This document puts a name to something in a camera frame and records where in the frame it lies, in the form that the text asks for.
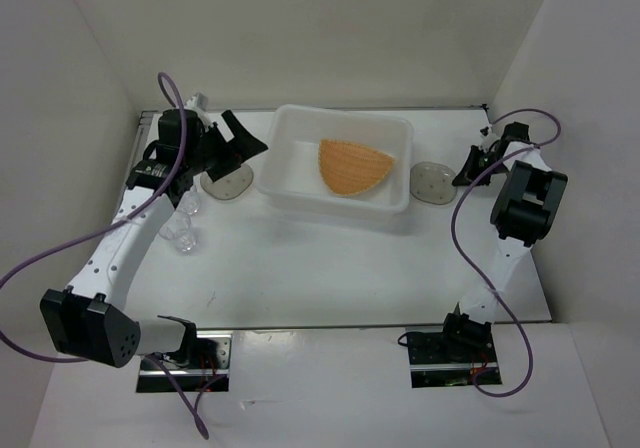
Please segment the smoky plate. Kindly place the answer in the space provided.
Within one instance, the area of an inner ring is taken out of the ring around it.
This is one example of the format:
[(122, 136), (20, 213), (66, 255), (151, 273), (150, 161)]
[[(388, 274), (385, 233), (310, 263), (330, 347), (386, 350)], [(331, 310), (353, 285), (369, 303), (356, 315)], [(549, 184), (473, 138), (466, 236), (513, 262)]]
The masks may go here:
[(454, 178), (455, 172), (446, 165), (427, 161), (416, 163), (410, 170), (410, 193), (424, 203), (448, 204), (457, 195)]
[(252, 184), (254, 171), (243, 164), (234, 172), (213, 181), (207, 173), (200, 175), (200, 186), (210, 197), (219, 201), (230, 201), (242, 195)]

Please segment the clear cup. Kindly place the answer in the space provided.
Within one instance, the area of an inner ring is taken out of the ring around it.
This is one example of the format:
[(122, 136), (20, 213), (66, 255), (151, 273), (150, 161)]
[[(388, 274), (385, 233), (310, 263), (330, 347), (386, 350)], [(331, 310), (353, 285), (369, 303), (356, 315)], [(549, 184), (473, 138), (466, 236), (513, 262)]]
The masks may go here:
[(159, 235), (180, 253), (192, 252), (198, 243), (197, 234), (187, 212), (176, 210), (159, 230)]
[(197, 191), (189, 190), (181, 198), (178, 209), (189, 216), (196, 215), (201, 208), (201, 199)]

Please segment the orange woven basket plate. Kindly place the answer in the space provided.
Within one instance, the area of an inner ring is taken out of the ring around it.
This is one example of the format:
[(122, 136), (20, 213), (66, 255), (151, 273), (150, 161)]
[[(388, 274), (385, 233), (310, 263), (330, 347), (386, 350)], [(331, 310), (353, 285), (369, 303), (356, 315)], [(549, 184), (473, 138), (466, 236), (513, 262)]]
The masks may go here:
[(394, 157), (354, 142), (322, 139), (318, 147), (320, 176), (337, 196), (355, 196), (375, 188), (394, 164)]

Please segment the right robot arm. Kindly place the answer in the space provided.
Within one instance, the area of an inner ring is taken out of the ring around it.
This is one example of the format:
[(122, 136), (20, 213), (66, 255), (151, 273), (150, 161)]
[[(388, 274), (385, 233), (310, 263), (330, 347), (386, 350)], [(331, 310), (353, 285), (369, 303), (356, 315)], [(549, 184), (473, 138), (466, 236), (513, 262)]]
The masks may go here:
[(480, 283), (469, 289), (444, 321), (438, 349), (450, 361), (474, 355), (489, 343), (491, 325), (505, 304), (516, 265), (532, 246), (545, 238), (556, 217), (568, 177), (552, 170), (529, 137), (529, 126), (506, 125), (500, 136), (490, 127), (483, 142), (473, 146), (452, 185), (467, 189), (490, 184), (495, 174), (506, 175), (490, 214), (497, 244), (489, 267), (471, 267)]

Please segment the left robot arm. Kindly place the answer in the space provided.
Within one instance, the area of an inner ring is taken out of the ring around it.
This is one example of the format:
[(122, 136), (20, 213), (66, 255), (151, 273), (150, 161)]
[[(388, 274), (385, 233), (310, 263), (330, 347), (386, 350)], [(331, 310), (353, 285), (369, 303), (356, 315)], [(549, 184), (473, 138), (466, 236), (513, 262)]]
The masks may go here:
[(160, 315), (149, 322), (125, 313), (128, 293), (146, 253), (190, 191), (195, 176), (218, 181), (267, 151), (226, 110), (225, 139), (197, 108), (164, 111), (158, 136), (131, 170), (112, 226), (81, 271), (63, 290), (49, 289), (40, 311), (55, 349), (65, 355), (121, 368), (135, 356), (164, 355), (176, 367), (193, 364), (202, 342), (196, 325)]

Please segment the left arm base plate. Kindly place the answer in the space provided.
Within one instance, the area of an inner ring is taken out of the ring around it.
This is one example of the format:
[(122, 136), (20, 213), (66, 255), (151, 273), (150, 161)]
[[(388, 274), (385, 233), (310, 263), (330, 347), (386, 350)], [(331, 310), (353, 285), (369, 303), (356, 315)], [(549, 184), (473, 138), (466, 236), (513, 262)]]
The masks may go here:
[[(233, 332), (202, 330), (197, 337), (200, 346), (189, 361), (175, 363), (168, 355), (158, 359), (187, 394), (228, 392)], [(139, 394), (176, 392), (166, 374), (148, 360), (140, 362), (135, 391)]]

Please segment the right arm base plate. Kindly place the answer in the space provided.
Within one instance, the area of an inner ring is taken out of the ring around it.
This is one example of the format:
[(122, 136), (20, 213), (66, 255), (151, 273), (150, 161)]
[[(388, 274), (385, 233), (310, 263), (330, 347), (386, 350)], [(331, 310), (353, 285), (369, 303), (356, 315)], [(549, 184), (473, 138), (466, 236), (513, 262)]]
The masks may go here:
[(493, 338), (481, 348), (450, 343), (434, 328), (408, 329), (397, 339), (406, 350), (411, 387), (452, 388), (502, 383)]

